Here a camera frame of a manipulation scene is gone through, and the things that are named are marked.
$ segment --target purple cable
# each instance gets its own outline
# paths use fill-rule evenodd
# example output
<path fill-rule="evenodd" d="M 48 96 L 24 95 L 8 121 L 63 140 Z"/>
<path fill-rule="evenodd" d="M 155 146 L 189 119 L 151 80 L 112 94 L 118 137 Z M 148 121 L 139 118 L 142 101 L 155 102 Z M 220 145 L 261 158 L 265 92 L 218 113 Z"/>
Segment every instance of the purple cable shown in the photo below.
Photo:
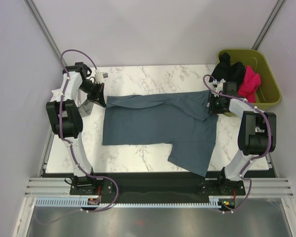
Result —
<path fill-rule="evenodd" d="M 60 55 L 60 61 L 61 61 L 61 64 L 62 64 L 62 66 L 63 66 L 63 68 L 64 68 L 64 70 L 65 70 L 65 72 L 66 72 L 68 78 L 70 78 L 70 74 L 69 74 L 69 72 L 68 72 L 68 70 L 67 70 L 67 68 L 66 68 L 66 65 L 64 64 L 64 61 L 63 61 L 63 56 L 64 56 L 64 54 L 67 53 L 67 52 L 78 52 L 78 53 L 83 54 L 84 56 L 86 56 L 86 57 L 91 61 L 91 63 L 93 64 L 94 68 L 97 69 L 97 66 L 95 65 L 95 63 L 93 62 L 93 60 L 92 60 L 87 54 L 85 54 L 84 52 L 82 52 L 82 51 L 80 51 L 80 50 L 76 50 L 76 49 L 67 49 L 67 50 L 65 50 L 65 51 Z M 67 79 L 66 82 L 65 82 L 65 85 L 64 85 L 63 91 L 62 91 L 62 94 L 63 94 L 63 95 L 61 95 L 61 97 L 60 97 L 60 105 L 59 105 L 59 133 L 60 133 L 60 138 L 61 138 L 61 140 L 65 141 L 65 142 L 68 142 L 68 143 L 70 144 L 70 152 L 71 152 L 71 155 L 73 156 L 74 162 L 75 162 L 75 164 L 78 166 L 78 168 L 79 168 L 79 169 L 80 169 L 80 170 L 81 170 L 86 176 L 88 176 L 88 177 L 90 177 L 90 178 L 94 178 L 94 179 L 108 179 L 108 180 L 110 180 L 110 181 L 116 186 L 116 195 L 115 195 L 115 197 L 114 197 L 114 200 L 113 200 L 109 205 L 107 205 L 106 207 L 103 207 L 103 208 L 101 208 L 101 209 L 96 209 L 96 210 L 93 210 L 93 211 L 89 210 L 89 211 L 86 211 L 86 212 L 100 212 L 100 211 L 105 211 L 105 210 L 109 209 L 109 208 L 110 208 L 110 207 L 116 202 L 117 197 L 118 197 L 118 193 L 119 193 L 118 185 L 117 185 L 117 183 L 115 182 L 115 180 L 113 180 L 113 179 L 110 178 L 110 177 L 106 177 L 106 176 L 94 176 L 94 175 L 88 174 L 85 170 L 83 170 L 82 167 L 78 164 L 78 161 L 77 161 L 77 159 L 76 159 L 76 157 L 75 157 L 75 155 L 74 155 L 74 150 L 73 150 L 73 146 L 72 146 L 71 141 L 69 141 L 68 139 L 65 139 L 65 138 L 64 138 L 64 135 L 63 135 L 63 114 L 62 114 L 62 111 L 63 111 L 64 95 L 65 95 L 65 92 L 66 92 L 66 88 L 67 88 L 68 82 L 69 82 L 69 80 Z M 35 220 L 36 220 L 40 225 L 48 226 L 48 225 L 50 225 L 50 224 L 53 224 L 53 223 L 55 223 L 55 222 L 57 222 L 57 221 L 59 221 L 59 220 L 65 218 L 66 216 L 71 215 L 71 214 L 73 214 L 73 213 L 75 213 L 75 212 L 78 212 L 78 211 L 80 211 L 80 209 L 79 209 L 79 210 L 70 211 L 70 212 L 66 213 L 65 215 L 63 215 L 63 216 L 57 218 L 56 220 L 53 220 L 53 221 L 50 221 L 50 222 L 46 222 L 46 223 L 43 223 L 43 222 L 39 221 L 39 220 L 37 219 L 37 216 L 36 216 L 36 215 L 35 215 Z"/>
<path fill-rule="evenodd" d="M 240 100 L 240 101 L 246 103 L 247 105 L 249 105 L 249 106 L 250 106 L 251 108 L 253 108 L 254 110 L 256 110 L 259 114 L 261 114 L 262 117 L 264 118 L 264 121 L 265 121 L 265 124 L 266 124 L 267 133 L 268 133 L 268 143 L 267 143 L 267 147 L 266 147 L 265 152 L 264 152 L 262 155 L 260 155 L 260 156 L 253 157 L 253 158 L 249 159 L 249 161 L 248 161 L 248 162 L 242 167 L 242 169 L 240 170 L 240 173 L 239 173 L 239 174 L 240 174 L 240 178 L 241 178 L 242 180 L 249 181 L 250 184 L 249 184 L 249 188 L 248 188 L 248 191 L 247 191 L 247 195 L 246 195 L 245 198 L 243 199 L 242 203 L 240 203 L 240 205 L 238 205 L 235 209 L 233 209 L 233 211 L 235 211 L 235 210 L 237 210 L 239 207 L 241 207 L 242 204 L 248 199 L 248 197 L 249 197 L 249 195 L 250 195 L 250 192 L 251 192 L 251 188 L 252 188 L 252 179 L 251 179 L 251 178 L 244 178 L 244 177 L 242 176 L 243 172 L 244 172 L 245 169 L 250 165 L 250 161 L 252 161 L 252 160 L 256 160 L 256 159 L 259 159 L 259 158 L 262 158 L 262 157 L 265 157 L 265 156 L 269 153 L 269 151 L 270 151 L 270 149 L 271 149 L 271 145 L 272 145 L 271 127 L 270 127 L 270 123 L 269 123 L 267 117 L 265 116 L 265 114 L 264 114 L 261 110 L 259 110 L 256 106 L 254 106 L 254 105 L 252 105 L 251 103 L 249 103 L 246 99 L 242 99 L 242 98 L 235 97 L 235 96 L 231 96 L 231 95 L 225 95 L 225 94 L 222 94 L 222 93 L 219 93 L 219 92 L 214 91 L 214 90 L 211 89 L 211 88 L 209 87 L 209 85 L 206 83 L 206 81 L 205 81 L 205 78 L 206 78 L 206 77 L 210 77 L 210 78 L 212 78 L 213 80 L 216 80 L 216 79 L 215 79 L 212 75 L 209 75 L 209 74 L 207 74 L 207 75 L 205 75 L 205 76 L 203 77 L 203 82 L 204 82 L 205 86 L 206 86 L 211 92 L 213 92 L 214 94 L 220 95 L 220 96 L 224 96 L 224 97 L 228 97 L 228 98 L 231 98 L 231 99 Z"/>
<path fill-rule="evenodd" d="M 96 66 L 95 63 L 92 61 L 92 59 L 91 59 L 88 55 L 86 55 L 84 52 L 81 52 L 81 51 L 76 50 L 76 49 L 67 49 L 67 50 L 65 50 L 65 51 L 61 54 L 61 56 L 60 56 L 60 61 L 61 61 L 61 63 L 62 63 L 62 66 L 63 66 L 65 72 L 67 73 L 67 77 L 68 77 L 68 78 L 70 78 L 70 75 L 69 75 L 69 72 L 68 72 L 68 70 L 67 70 L 67 68 L 66 68 L 66 66 L 65 66 L 65 64 L 64 64 L 64 62 L 63 62 L 63 56 L 64 56 L 65 53 L 70 52 L 70 51 L 74 51 L 74 52 L 78 52 L 78 53 L 83 54 L 84 56 L 86 56 L 86 57 L 91 61 L 91 63 L 92 63 L 93 66 L 95 67 L 95 69 L 97 69 L 97 66 Z M 62 91 L 62 94 L 63 94 L 63 95 L 62 95 L 61 98 L 60 98 L 60 106 L 59 106 L 59 130 L 60 130 L 60 138 L 61 138 L 61 140 L 66 141 L 66 142 L 68 142 L 68 143 L 70 144 L 70 151 L 71 151 L 71 155 L 73 156 L 74 162 L 75 162 L 75 164 L 78 166 L 78 168 L 79 168 L 79 169 L 80 169 L 80 170 L 81 170 L 86 176 L 88 176 L 88 177 L 90 177 L 90 178 L 94 178 L 94 179 L 108 179 L 108 180 L 110 180 L 112 183 L 114 183 L 114 185 L 116 186 L 116 195 L 115 195 L 115 198 L 114 198 L 114 200 L 113 200 L 109 205 L 107 205 L 107 206 L 104 207 L 104 208 L 96 209 L 96 210 L 89 211 L 89 212 L 100 212 L 100 211 L 105 211 L 105 210 L 109 209 L 109 208 L 110 208 L 110 207 L 116 202 L 116 200 L 117 200 L 117 197 L 118 197 L 118 191 L 119 191 L 119 190 L 118 190 L 118 185 L 117 185 L 117 183 L 116 183 L 112 178 L 110 178 L 110 177 L 90 175 L 90 174 L 88 174 L 85 170 L 83 170 L 82 167 L 80 166 L 80 164 L 78 163 L 78 161 L 77 161 L 75 155 L 74 155 L 74 150 L 73 150 L 73 147 L 72 147 L 72 143 L 71 143 L 71 141 L 65 139 L 64 136 L 63 136 L 63 116 L 62 116 L 62 110 L 63 110 L 63 100 L 64 100 L 64 95 L 65 95 L 65 92 L 66 92 L 66 88 L 67 88 L 68 82 L 69 82 L 69 80 L 66 80 L 65 85 L 64 85 L 64 88 L 63 88 L 63 91 Z"/>

